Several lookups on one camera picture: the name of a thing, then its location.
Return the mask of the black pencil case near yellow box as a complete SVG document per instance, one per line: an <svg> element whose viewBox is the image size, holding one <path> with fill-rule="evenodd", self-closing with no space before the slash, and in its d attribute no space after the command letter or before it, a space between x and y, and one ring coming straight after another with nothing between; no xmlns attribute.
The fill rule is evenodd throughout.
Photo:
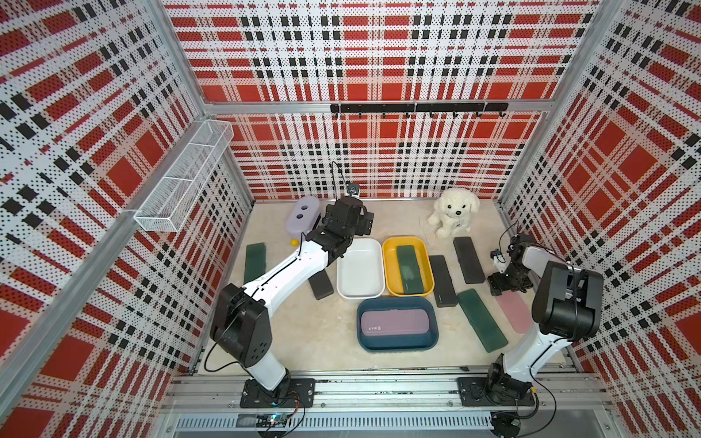
<svg viewBox="0 0 701 438"><path fill-rule="evenodd" d="M438 308L453 308L458 304L456 290L442 255L431 255L429 262L434 276L434 299Z"/></svg>

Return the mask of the white storage box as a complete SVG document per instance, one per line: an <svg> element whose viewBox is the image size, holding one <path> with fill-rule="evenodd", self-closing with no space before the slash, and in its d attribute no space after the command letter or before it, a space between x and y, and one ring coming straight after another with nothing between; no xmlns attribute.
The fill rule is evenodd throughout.
<svg viewBox="0 0 701 438"><path fill-rule="evenodd" d="M381 244L372 238L356 238L338 260L337 290L348 300L376 299L385 290Z"/></svg>

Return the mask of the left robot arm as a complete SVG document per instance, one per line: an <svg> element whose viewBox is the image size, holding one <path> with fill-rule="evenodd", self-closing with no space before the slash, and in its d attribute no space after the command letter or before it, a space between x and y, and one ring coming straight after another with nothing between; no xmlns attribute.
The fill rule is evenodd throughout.
<svg viewBox="0 0 701 438"><path fill-rule="evenodd" d="M274 393L290 377L271 351L270 319L304 282L343 257L355 237L372 232L374 213L357 197L345 196L326 207L312 230L300 234L299 247L275 268L239 287L219 293L210 339L232 356L259 387Z"/></svg>

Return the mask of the yellow storage box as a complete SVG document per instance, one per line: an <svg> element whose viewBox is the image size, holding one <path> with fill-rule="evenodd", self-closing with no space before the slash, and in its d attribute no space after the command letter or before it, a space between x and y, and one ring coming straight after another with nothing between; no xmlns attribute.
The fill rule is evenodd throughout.
<svg viewBox="0 0 701 438"><path fill-rule="evenodd" d="M398 246L413 246L416 258L420 266L421 277L424 284L424 293L418 295L405 295L397 260L396 248ZM387 288L391 295L396 297L426 297L434 291L434 276L429 262L429 256L425 242L419 237L390 237L383 243L384 273Z"/></svg>

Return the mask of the pink pencil case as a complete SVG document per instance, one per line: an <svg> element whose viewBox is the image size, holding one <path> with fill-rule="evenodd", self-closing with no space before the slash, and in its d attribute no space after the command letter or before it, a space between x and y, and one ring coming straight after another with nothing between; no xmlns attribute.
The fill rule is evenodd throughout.
<svg viewBox="0 0 701 438"><path fill-rule="evenodd" d="M522 299L522 293L504 292L496 297L496 301L514 332L526 334L533 324L533 319L528 305Z"/></svg>
<svg viewBox="0 0 701 438"><path fill-rule="evenodd" d="M361 333L367 337L419 335L429 332L425 310L369 310L361 315Z"/></svg>

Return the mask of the black pencil case far right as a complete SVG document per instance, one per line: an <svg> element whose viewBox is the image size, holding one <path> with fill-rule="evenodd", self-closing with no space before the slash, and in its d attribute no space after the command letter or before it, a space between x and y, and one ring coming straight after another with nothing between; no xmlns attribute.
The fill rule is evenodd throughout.
<svg viewBox="0 0 701 438"><path fill-rule="evenodd" d="M454 249L466 284L482 284L486 276L471 237L455 237Z"/></svg>

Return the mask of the black hook rail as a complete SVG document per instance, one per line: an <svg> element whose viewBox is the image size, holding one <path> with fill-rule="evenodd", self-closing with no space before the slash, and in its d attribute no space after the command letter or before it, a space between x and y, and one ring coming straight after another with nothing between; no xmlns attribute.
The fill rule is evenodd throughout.
<svg viewBox="0 0 701 438"><path fill-rule="evenodd" d="M448 103L365 103L330 104L332 114L413 114L413 113L475 113L495 112L502 115L509 109L508 102L448 102Z"/></svg>

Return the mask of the green case in yellow box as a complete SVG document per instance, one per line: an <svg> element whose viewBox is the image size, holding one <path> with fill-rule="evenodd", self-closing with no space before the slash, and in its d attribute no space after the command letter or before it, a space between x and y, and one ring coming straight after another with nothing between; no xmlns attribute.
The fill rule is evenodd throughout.
<svg viewBox="0 0 701 438"><path fill-rule="evenodd" d="M423 294L424 284L414 247L398 246L396 254L403 284L403 293L405 295Z"/></svg>

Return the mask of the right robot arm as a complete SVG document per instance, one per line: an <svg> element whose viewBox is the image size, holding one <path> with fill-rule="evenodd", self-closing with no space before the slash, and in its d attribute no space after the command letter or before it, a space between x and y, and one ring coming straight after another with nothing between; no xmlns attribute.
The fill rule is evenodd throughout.
<svg viewBox="0 0 701 438"><path fill-rule="evenodd" d="M511 237L506 260L499 249L490 252L498 269L487 278L490 293L524 292L539 278L531 304L532 323L516 347L502 353L487 372L482 394L498 401L522 401L540 369L555 353L593 337L602 319L604 278L596 271L577 268L540 246L533 237Z"/></svg>

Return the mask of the white plush dog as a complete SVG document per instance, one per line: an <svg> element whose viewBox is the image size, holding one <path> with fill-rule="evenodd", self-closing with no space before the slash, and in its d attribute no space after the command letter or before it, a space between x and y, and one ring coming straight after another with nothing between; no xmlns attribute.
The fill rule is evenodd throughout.
<svg viewBox="0 0 701 438"><path fill-rule="evenodd" d="M471 231L472 216L479 208L480 200L475 193L464 188L446 189L434 201L434 212L427 223L436 226L438 238L468 233Z"/></svg>

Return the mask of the metal base rail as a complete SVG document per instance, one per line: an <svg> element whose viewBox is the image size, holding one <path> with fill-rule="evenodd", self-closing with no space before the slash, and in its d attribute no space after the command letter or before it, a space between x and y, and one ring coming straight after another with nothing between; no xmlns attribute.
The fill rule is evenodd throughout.
<svg viewBox="0 0 701 438"><path fill-rule="evenodd" d="M496 426L527 437L621 437L601 380L549 367L524 401L482 394L468 370L299 372L272 403L246 376L179 378L167 392L158 437L489 437Z"/></svg>

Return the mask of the dark green pencil case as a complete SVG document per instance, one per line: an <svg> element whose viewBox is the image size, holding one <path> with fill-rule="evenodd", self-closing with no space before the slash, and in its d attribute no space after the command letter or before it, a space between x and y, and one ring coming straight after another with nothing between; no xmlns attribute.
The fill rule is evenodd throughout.
<svg viewBox="0 0 701 438"><path fill-rule="evenodd" d="M263 276L267 271L267 248L265 243L250 244L246 247L244 283Z"/></svg>

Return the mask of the dark teal storage box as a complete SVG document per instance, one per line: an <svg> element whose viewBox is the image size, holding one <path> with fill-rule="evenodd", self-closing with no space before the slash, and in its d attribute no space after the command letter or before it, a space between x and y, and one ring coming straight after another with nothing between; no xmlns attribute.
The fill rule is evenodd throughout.
<svg viewBox="0 0 701 438"><path fill-rule="evenodd" d="M434 307L423 297L367 299L357 310L357 339L372 353L430 350L439 340Z"/></svg>

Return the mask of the lilac plastic container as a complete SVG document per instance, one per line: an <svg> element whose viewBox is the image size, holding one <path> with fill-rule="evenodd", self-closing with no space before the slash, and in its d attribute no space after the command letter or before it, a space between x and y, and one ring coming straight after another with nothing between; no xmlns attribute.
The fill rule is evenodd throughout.
<svg viewBox="0 0 701 438"><path fill-rule="evenodd" d="M286 220L286 230L292 239L308 235L321 220L321 200L313 196L305 196L295 202L293 211Z"/></svg>

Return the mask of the dark grey pencil case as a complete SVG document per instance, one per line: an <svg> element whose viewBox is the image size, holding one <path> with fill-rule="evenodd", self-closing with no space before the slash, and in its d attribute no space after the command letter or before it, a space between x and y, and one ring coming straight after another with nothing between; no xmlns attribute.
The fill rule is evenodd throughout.
<svg viewBox="0 0 701 438"><path fill-rule="evenodd" d="M309 278L309 284L316 300L326 299L334 294L334 287L326 270L321 270Z"/></svg>

